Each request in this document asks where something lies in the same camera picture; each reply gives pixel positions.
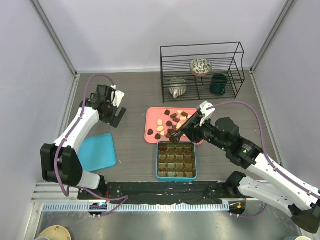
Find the blue tray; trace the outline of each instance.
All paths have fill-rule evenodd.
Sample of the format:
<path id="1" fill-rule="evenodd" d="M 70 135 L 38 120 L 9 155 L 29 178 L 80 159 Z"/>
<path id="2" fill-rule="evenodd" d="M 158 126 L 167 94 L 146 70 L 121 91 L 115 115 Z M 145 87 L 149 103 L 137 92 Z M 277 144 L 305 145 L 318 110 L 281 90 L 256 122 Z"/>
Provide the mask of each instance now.
<path id="1" fill-rule="evenodd" d="M 196 157 L 196 145 L 190 141 L 181 141 L 180 143 L 190 143 L 193 145 L 194 152 L 194 168 L 195 168 L 195 176 L 194 177 L 168 177 L 168 176 L 159 176 L 158 175 L 158 155 L 159 155 L 159 144 L 168 143 L 169 141 L 160 141 L 156 145 L 156 167 L 155 167 L 155 175 L 160 181 L 166 182 L 193 182 L 197 178 L 197 157 Z"/>
<path id="2" fill-rule="evenodd" d="M 78 157 L 82 168 L 88 172 L 113 167 L 117 163 L 114 141 L 110 133 L 86 138 Z"/>

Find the dark chocolate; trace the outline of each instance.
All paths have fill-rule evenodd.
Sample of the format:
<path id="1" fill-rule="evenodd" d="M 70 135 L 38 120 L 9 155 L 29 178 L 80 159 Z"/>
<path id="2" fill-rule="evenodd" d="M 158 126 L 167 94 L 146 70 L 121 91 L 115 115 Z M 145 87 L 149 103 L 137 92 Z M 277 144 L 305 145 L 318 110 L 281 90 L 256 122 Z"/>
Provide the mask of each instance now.
<path id="1" fill-rule="evenodd" d="M 152 134 L 154 134 L 154 131 L 150 128 L 150 129 L 148 130 L 148 135 L 150 136 L 150 135 L 152 135 Z"/>
<path id="2" fill-rule="evenodd" d="M 177 114 L 174 113 L 174 114 L 172 114 L 172 115 L 170 116 L 170 118 L 174 119 L 176 116 L 177 116 Z"/>
<path id="3" fill-rule="evenodd" d="M 177 118 L 177 117 L 175 117 L 174 119 L 172 119 L 172 121 L 174 121 L 174 122 L 178 123 L 178 122 L 180 122 L 180 119 L 179 119 L 179 118 Z"/>
<path id="4" fill-rule="evenodd" d="M 167 146 L 159 145 L 159 150 L 160 151 L 167 151 Z"/>

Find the white wall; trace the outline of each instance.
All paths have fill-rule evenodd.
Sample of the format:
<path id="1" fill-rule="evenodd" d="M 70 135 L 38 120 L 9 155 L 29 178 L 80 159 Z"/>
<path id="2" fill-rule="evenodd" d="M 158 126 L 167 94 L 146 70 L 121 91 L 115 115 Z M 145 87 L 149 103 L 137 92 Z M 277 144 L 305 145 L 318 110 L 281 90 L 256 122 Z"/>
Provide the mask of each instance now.
<path id="1" fill-rule="evenodd" d="M 41 0 L 77 71 L 160 69 L 160 46 L 240 41 L 251 67 L 285 0 Z"/>
<path id="2" fill-rule="evenodd" d="M 72 75 L 28 0 L 0 2 L 0 235 L 16 240 Z"/>
<path id="3" fill-rule="evenodd" d="M 286 169 L 320 188 L 320 1 L 299 0 L 256 69 Z M 320 230 L 316 235 L 320 240 Z"/>

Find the pink tray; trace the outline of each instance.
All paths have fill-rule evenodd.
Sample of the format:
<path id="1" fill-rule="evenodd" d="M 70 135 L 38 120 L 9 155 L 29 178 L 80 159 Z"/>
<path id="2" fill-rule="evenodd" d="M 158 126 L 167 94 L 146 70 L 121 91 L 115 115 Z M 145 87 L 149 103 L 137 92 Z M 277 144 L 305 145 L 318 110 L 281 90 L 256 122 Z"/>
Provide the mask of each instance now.
<path id="1" fill-rule="evenodd" d="M 168 138 L 165 136 L 162 136 L 161 139 L 157 140 L 155 139 L 156 134 L 160 134 L 160 132 L 157 132 L 157 127 L 158 127 L 158 120 L 161 119 L 164 126 L 164 131 L 167 134 L 168 129 L 172 129 L 171 126 L 167 126 L 167 121 L 171 121 L 174 125 L 177 125 L 176 122 L 172 121 L 170 116 L 165 115 L 165 111 L 169 110 L 170 115 L 177 113 L 177 110 L 181 110 L 182 112 L 186 112 L 189 115 L 193 115 L 197 109 L 196 108 L 176 108 L 176 107 L 150 107 L 146 111 L 146 120 L 145 120 L 145 130 L 144 130 L 144 139 L 147 143 L 149 144 L 157 144 L 158 142 L 161 141 L 169 141 Z M 148 135 L 148 130 L 152 129 L 153 134 Z M 180 141 L 187 141 L 190 142 L 190 140 L 182 136 Z"/>

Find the white chocolate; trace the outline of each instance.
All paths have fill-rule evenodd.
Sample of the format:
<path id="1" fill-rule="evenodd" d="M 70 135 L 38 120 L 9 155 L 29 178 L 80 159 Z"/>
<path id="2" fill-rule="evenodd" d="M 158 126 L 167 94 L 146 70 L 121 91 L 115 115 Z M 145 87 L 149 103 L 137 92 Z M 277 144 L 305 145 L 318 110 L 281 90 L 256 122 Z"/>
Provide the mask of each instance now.
<path id="1" fill-rule="evenodd" d="M 164 129 L 165 129 L 164 126 L 158 126 L 156 130 L 157 130 L 158 132 L 162 132 Z"/>

